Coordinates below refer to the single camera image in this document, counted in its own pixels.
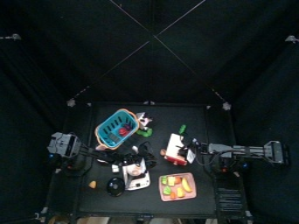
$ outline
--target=green toy vegetable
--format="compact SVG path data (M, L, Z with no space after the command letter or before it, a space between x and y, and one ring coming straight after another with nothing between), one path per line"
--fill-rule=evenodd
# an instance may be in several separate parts
M162 176L162 183L163 183L163 185L167 185L167 177L166 176Z
M167 186L165 189L163 189L163 194L166 195L171 195L173 193L173 188L170 186Z

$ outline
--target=toy banana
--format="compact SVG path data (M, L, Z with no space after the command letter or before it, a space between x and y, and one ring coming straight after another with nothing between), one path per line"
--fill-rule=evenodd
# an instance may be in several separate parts
M185 190L187 193L191 193L191 192L193 192L193 188L191 188L191 186L190 186L190 183L189 183L187 178L182 178L182 187L183 187L183 190Z

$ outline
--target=yellow object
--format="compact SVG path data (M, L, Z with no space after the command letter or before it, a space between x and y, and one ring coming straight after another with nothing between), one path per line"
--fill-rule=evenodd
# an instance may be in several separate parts
M177 195L179 198L185 197L185 190L181 187L177 188Z
M185 190L187 193L191 193L191 192L193 192L193 188L191 188L191 186L190 186L190 183L189 183L187 178L182 178L182 187L183 187L183 190Z
M170 176L167 178L167 183L169 183L169 186L174 186L175 185L175 177L174 176Z
M96 186L98 186L98 182L96 182L95 180L91 181L90 184L88 184L88 186L90 186L91 188L96 188Z

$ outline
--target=red and white box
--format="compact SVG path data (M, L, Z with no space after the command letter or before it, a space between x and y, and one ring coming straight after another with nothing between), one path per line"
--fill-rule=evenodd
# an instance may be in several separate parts
M183 136L171 134L165 158L175 165L187 165L186 158L178 155L179 149L183 147Z

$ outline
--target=red item in basket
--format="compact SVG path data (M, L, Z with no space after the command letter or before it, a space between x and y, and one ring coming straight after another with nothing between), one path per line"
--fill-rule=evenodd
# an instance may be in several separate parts
M120 128L119 130L118 130L118 134L122 136L122 137L124 137L127 134L129 134L129 130L126 129L126 128Z

